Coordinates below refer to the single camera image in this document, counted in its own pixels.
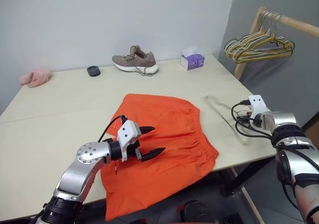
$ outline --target wooden clothes rack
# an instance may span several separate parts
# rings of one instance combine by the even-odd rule
[[[266,8],[264,6],[260,7],[256,16],[255,16],[255,19],[254,19],[254,22],[253,22],[253,25],[250,29],[250,33],[255,33],[257,32],[259,29],[260,29],[260,26],[261,26],[261,23],[260,23],[260,15],[263,11],[266,11]],[[303,21],[298,21],[298,20],[295,20],[293,18],[290,18],[290,17],[286,17],[286,16],[282,16],[277,22],[279,23],[282,23],[282,24],[285,24],[287,26],[290,26],[290,27],[293,27],[299,31],[303,31],[305,33],[308,33],[312,36],[316,36],[319,38],[319,27],[316,27],[316,26],[312,26],[308,23],[305,23]],[[237,64],[236,65],[236,69],[235,69],[235,73],[234,73],[234,76],[240,80],[244,70],[245,70],[245,67],[246,67],[247,63],[244,62],[244,63],[240,63],[240,64]]]

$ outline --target table leg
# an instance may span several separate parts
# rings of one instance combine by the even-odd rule
[[[222,178],[225,181],[225,187],[222,190],[224,196],[228,197],[240,188],[249,178],[251,178],[260,169],[266,166],[274,157],[262,159],[250,163],[235,179],[231,180],[226,170],[220,171]]]

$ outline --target white table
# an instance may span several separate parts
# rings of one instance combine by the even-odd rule
[[[200,108],[202,129],[220,153],[213,171],[275,154],[268,140],[236,135],[211,108],[234,125],[230,111],[207,96],[233,106],[251,95],[212,55],[191,71],[179,59],[158,64],[152,77],[103,67],[98,77],[80,69],[55,72],[33,89],[23,86],[0,116],[0,221],[38,213],[78,147],[98,139],[128,93],[178,97]],[[97,174],[86,202],[104,197]]]

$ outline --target gray sneaker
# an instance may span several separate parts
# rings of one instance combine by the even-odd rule
[[[113,56],[114,65],[122,71],[138,72],[143,76],[151,76],[158,69],[153,52],[145,53],[140,46],[131,46],[127,56]]]

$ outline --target orange fabric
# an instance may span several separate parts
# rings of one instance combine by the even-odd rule
[[[214,167],[219,153],[202,132],[199,109],[190,102],[173,97],[128,94],[114,117],[120,114],[139,126],[156,128],[140,137],[142,153],[160,147],[166,149],[146,162],[129,158],[102,168],[107,221],[169,197],[198,181]],[[108,133],[116,136],[121,125],[117,120]]]

